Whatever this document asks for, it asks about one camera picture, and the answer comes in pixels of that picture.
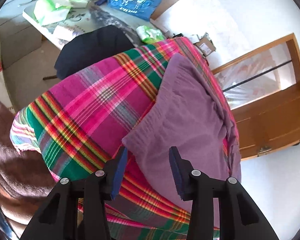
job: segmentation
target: blue gripper pad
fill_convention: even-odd
[[[183,201],[192,200],[194,188],[189,177],[193,170],[191,162],[183,160],[175,146],[169,149],[169,162],[178,195]]]
[[[115,199],[115,197],[119,193],[124,170],[126,169],[127,161],[128,161],[128,149],[125,147],[122,152],[121,158],[118,162],[117,170],[113,177],[111,199]]]

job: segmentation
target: purple garment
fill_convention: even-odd
[[[224,138],[228,156],[223,151]],[[182,201],[174,184],[168,157],[171,146],[177,146],[182,158],[211,178],[241,180],[241,157],[230,116],[198,70],[180,54],[169,61],[156,103],[122,142],[154,190],[189,212],[192,201]],[[214,226],[219,227],[217,199]]]

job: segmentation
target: black bar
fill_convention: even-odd
[[[246,79],[246,80],[244,80],[244,81],[241,81],[241,82],[239,82],[238,84],[235,84],[235,85],[233,85],[233,86],[231,86],[231,87],[228,87],[228,88],[226,88],[225,90],[223,90],[222,92],[227,92],[228,90],[230,90],[230,89],[232,89],[232,88],[235,88],[235,87],[237,87],[237,86],[240,86],[240,85],[242,85],[242,84],[245,84],[245,83],[247,83],[247,82],[249,82],[249,81],[251,81],[251,80],[254,80],[254,79],[258,78],[258,77],[261,77],[262,75],[267,74],[267,73],[269,73],[269,72],[271,72],[271,71],[273,71],[273,70],[275,70],[275,69],[277,69],[277,68],[279,68],[279,67],[282,67],[282,66],[284,66],[284,65],[287,65],[287,64],[290,63],[290,62],[292,62],[292,59],[291,59],[291,60],[288,60],[288,61],[286,61],[286,62],[284,62],[284,63],[282,63],[282,64],[280,64],[280,65],[278,65],[278,66],[276,66],[276,67],[270,68],[270,69],[268,69],[268,70],[266,70],[266,71],[264,71],[264,72],[262,72],[262,73],[260,73],[260,74],[258,74],[258,75],[255,75],[255,76],[250,77],[250,78],[248,78],[248,79]]]

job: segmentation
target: gray floor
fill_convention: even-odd
[[[56,74],[53,68],[60,50],[50,41],[29,53],[3,71],[12,104],[16,111],[27,106],[42,93],[59,83],[59,79],[43,81],[45,76]]]

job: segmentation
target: white floor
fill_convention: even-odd
[[[208,32],[217,48],[212,69],[290,33],[300,47],[293,0],[180,0],[157,21],[175,34]],[[242,185],[279,239],[292,239],[300,228],[300,145],[243,161]]]
[[[60,50],[50,41],[43,41],[41,48],[29,53],[3,71],[11,101],[20,110],[42,93],[60,82],[59,79],[43,81],[53,76],[53,68]]]

